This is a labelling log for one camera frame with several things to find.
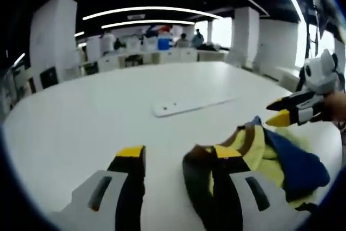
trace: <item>human hand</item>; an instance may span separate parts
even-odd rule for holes
[[[346,121],[346,94],[336,91],[324,98],[324,110],[311,119],[318,121]]]

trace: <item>blue cloth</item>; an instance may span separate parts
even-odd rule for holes
[[[201,34],[194,35],[191,41],[191,45],[194,48],[201,46],[204,43],[204,37]]]
[[[248,125],[262,126],[262,122],[256,116]],[[299,199],[329,183],[328,171],[315,154],[307,153],[287,138],[264,127],[263,131],[265,143],[276,151],[284,172],[283,189],[286,192],[287,201]]]

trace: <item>window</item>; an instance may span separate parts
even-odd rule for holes
[[[309,58],[315,58],[316,57],[316,30],[317,27],[314,25],[309,25],[309,32],[310,32],[310,52],[309,52]],[[331,32],[324,31],[322,39],[318,41],[318,50],[317,55],[322,54],[322,52],[328,49],[331,54],[335,52],[335,42],[334,42],[334,35]]]
[[[195,24],[195,30],[199,29],[199,32],[203,35],[204,41],[207,41],[208,36],[208,21],[200,21]]]
[[[215,19],[212,22],[211,41],[222,47],[231,47],[232,42],[232,18],[225,17]]]

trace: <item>white pillar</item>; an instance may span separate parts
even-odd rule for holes
[[[260,15],[252,8],[235,10],[232,27],[232,48],[239,52],[239,63],[244,66],[246,60],[253,62],[258,50],[260,35]]]
[[[208,21],[207,42],[211,42],[211,34],[212,34],[212,21]]]
[[[188,25],[187,27],[184,27],[183,32],[186,34],[186,39],[190,41],[195,35],[195,26]]]
[[[338,57],[338,67],[340,69],[340,72],[345,73],[345,62],[346,62],[345,44],[342,42],[339,42],[335,38],[334,38],[334,41],[335,41],[335,54]]]
[[[75,61],[77,2],[50,0],[34,14],[30,31],[30,63],[37,91],[42,90],[40,73],[56,67],[58,81]]]

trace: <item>blue container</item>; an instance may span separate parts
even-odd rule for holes
[[[170,48],[169,39],[168,38],[159,38],[157,40],[157,48],[162,50],[168,50]]]

